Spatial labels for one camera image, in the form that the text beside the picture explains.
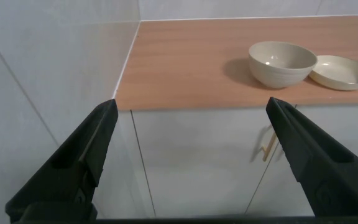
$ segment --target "shallow dish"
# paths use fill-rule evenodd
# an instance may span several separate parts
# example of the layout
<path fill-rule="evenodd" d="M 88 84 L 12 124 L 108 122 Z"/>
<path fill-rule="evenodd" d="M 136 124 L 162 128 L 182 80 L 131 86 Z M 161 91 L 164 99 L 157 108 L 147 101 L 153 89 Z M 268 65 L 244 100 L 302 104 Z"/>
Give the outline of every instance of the shallow dish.
<path fill-rule="evenodd" d="M 358 61 L 349 58 L 320 55 L 310 78 L 335 90 L 358 90 Z"/>

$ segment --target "kitchen cabinet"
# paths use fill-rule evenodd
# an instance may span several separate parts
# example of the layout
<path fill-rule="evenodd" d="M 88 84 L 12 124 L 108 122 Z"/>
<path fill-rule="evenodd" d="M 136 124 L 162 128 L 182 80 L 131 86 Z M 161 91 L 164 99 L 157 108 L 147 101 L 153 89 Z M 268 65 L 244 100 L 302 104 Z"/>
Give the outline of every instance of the kitchen cabinet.
<path fill-rule="evenodd" d="M 296 108 L 358 156 L 358 105 Z"/>
<path fill-rule="evenodd" d="M 358 105 L 296 107 L 310 120 L 358 156 Z M 278 145 L 247 209 L 247 215 L 313 215 L 301 185 Z"/>
<path fill-rule="evenodd" d="M 260 148 L 273 136 L 264 108 L 133 111 L 133 117 L 157 217 L 246 211 L 267 167 Z"/>
<path fill-rule="evenodd" d="M 313 216 L 308 199 L 292 174 L 278 144 L 246 215 L 255 217 Z"/>

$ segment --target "bowl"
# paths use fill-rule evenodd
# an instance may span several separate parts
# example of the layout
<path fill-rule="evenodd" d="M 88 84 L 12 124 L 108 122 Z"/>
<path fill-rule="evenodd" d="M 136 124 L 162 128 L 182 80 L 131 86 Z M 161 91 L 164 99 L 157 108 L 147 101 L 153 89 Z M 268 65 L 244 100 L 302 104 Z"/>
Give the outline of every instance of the bowl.
<path fill-rule="evenodd" d="M 358 90 L 358 61 L 333 55 L 320 55 L 310 78 L 335 90 Z"/>
<path fill-rule="evenodd" d="M 317 63 L 316 55 L 295 44 L 259 42 L 249 48 L 252 75 L 271 88 L 283 88 L 304 80 Z"/>

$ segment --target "kitchen counter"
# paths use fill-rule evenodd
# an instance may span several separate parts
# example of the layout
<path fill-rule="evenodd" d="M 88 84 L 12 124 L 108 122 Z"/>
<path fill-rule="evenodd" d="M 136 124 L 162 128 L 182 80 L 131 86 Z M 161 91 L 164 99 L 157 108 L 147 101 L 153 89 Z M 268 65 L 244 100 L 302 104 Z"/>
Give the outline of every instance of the kitchen counter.
<path fill-rule="evenodd" d="M 264 87 L 250 74 L 248 48 L 266 40 L 358 60 L 358 16 L 142 22 L 118 108 L 264 106 L 271 96 L 293 104 L 358 103 L 358 90 L 330 90 L 309 78 L 280 90 Z"/>

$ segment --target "wooden handle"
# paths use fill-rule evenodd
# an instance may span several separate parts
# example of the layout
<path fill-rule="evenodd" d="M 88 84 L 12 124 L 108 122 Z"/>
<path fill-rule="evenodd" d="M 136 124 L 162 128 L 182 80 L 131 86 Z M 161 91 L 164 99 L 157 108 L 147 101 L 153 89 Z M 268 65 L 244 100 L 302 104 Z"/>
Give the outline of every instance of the wooden handle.
<path fill-rule="evenodd" d="M 270 142 L 268 143 L 268 146 L 262 146 L 262 151 L 264 152 L 263 161 L 266 162 L 267 157 L 269 156 L 270 151 L 272 150 L 274 141 L 276 140 L 276 133 L 273 132 L 272 138 L 270 139 Z"/>

